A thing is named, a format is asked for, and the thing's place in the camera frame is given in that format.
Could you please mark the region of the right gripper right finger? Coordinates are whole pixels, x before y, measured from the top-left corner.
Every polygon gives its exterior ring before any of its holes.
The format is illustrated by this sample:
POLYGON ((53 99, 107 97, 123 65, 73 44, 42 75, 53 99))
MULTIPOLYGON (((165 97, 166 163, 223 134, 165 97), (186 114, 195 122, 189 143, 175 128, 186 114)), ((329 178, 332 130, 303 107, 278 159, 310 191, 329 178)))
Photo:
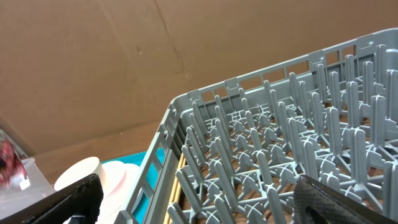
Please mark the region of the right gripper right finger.
POLYGON ((307 175, 299 176, 294 188, 293 220, 311 224, 397 224, 307 175))

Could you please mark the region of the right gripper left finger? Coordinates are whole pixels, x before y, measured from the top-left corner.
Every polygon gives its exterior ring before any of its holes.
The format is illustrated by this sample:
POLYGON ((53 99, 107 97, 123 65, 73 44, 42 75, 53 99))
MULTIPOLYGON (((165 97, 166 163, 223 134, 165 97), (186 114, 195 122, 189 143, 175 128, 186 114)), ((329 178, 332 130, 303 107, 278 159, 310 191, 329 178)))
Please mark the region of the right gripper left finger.
POLYGON ((36 203, 9 215, 1 224, 70 223, 94 224, 104 197, 99 175, 90 174, 36 203))

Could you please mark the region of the white paper cup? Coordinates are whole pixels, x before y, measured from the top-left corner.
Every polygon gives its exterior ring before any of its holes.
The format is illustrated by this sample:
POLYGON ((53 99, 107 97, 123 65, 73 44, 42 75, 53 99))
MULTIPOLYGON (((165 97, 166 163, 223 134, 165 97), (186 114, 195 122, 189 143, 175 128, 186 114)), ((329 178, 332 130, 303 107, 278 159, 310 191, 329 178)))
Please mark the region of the white paper cup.
POLYGON ((97 174, 101 184, 104 185, 104 170, 98 157, 87 157, 69 167, 56 180, 54 189, 62 190, 90 174, 97 174))

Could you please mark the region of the red snack wrapper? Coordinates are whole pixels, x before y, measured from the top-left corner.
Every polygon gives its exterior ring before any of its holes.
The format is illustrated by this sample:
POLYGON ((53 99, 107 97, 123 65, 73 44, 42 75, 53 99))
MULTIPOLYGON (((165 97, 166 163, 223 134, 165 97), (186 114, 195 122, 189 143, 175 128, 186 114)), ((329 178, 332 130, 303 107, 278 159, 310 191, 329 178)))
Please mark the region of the red snack wrapper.
POLYGON ((6 138, 1 141, 1 190, 24 190, 29 186, 30 182, 27 172, 13 145, 6 138))

